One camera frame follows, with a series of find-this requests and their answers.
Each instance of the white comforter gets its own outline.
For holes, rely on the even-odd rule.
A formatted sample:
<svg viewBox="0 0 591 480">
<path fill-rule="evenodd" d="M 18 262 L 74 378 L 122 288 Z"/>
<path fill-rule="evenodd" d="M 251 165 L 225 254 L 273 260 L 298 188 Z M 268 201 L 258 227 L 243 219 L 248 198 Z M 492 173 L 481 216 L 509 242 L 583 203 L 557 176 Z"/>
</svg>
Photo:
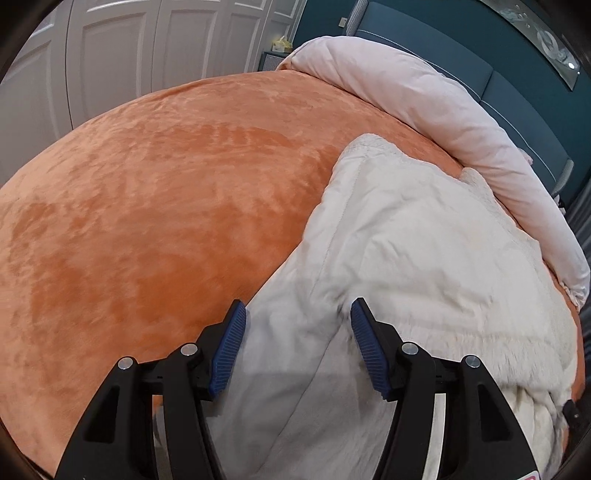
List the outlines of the white comforter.
<svg viewBox="0 0 591 480">
<path fill-rule="evenodd" d="M 208 412 L 229 480 L 372 478 L 395 404 L 372 389 L 352 335 L 360 296 L 433 356 L 480 356 L 538 468 L 556 471 L 576 331 L 538 242 L 475 170 L 456 180 L 363 135 L 301 244 L 248 305 L 228 390 Z M 437 475 L 443 408 L 439 398 L 424 478 Z"/>
</svg>

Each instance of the teal wall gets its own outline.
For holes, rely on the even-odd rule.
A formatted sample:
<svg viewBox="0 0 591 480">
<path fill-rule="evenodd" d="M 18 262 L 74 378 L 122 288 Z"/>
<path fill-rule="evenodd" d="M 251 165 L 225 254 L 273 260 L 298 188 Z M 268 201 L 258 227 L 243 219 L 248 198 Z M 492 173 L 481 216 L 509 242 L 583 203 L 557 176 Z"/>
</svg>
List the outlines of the teal wall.
<svg viewBox="0 0 591 480">
<path fill-rule="evenodd" d="M 341 35 L 355 0 L 308 0 L 294 45 Z M 545 57 L 500 15 L 477 0 L 379 0 L 438 29 L 487 61 L 535 107 L 574 161 L 561 195 L 570 203 L 591 173 L 591 78 L 571 91 Z"/>
</svg>

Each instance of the framed picture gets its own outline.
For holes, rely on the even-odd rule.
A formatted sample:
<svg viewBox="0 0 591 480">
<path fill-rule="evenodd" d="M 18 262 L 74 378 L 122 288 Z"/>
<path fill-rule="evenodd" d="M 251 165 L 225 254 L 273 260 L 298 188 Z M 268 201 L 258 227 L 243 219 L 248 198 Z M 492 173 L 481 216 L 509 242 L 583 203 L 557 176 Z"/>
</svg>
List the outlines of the framed picture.
<svg viewBox="0 0 591 480">
<path fill-rule="evenodd" d="M 579 61 L 548 25 L 519 0 L 479 0 L 492 8 L 548 59 L 572 90 L 580 73 Z"/>
</svg>

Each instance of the upholstered headboard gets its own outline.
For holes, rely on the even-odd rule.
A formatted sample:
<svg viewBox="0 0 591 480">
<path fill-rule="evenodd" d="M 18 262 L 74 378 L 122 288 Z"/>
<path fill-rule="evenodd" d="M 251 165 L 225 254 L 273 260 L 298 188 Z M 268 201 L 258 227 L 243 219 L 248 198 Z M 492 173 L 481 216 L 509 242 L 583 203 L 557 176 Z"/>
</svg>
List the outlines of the upholstered headboard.
<svg viewBox="0 0 591 480">
<path fill-rule="evenodd" d="M 368 0 L 358 0 L 353 7 L 345 35 L 404 50 L 457 80 L 530 155 L 548 192 L 560 193 L 573 169 L 572 160 L 534 107 L 475 53 L 413 17 Z"/>
</svg>

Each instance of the paneled door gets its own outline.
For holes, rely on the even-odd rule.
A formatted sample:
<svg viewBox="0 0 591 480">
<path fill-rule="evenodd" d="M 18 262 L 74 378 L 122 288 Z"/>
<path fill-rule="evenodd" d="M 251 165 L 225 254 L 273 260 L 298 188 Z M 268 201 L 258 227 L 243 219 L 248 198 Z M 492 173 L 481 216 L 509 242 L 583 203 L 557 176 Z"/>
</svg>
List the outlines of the paneled door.
<svg viewBox="0 0 591 480">
<path fill-rule="evenodd" d="M 304 0 L 272 0 L 269 14 L 265 22 L 265 28 L 258 44 L 256 55 L 254 55 L 250 70 L 255 70 L 261 53 L 270 50 L 273 42 L 282 36 L 287 39 L 293 38 L 292 29 L 296 27 L 296 17 L 299 12 L 300 3 Z"/>
<path fill-rule="evenodd" d="M 224 18 L 213 74 L 251 72 L 272 0 L 223 0 Z"/>
<path fill-rule="evenodd" d="M 228 0 L 162 0 L 152 67 L 152 90 L 214 75 Z"/>
<path fill-rule="evenodd" d="M 66 93 L 64 0 L 27 40 L 0 83 L 0 186 L 72 130 Z"/>
<path fill-rule="evenodd" d="M 161 0 L 74 0 L 66 77 L 74 127 L 152 89 Z"/>
</svg>

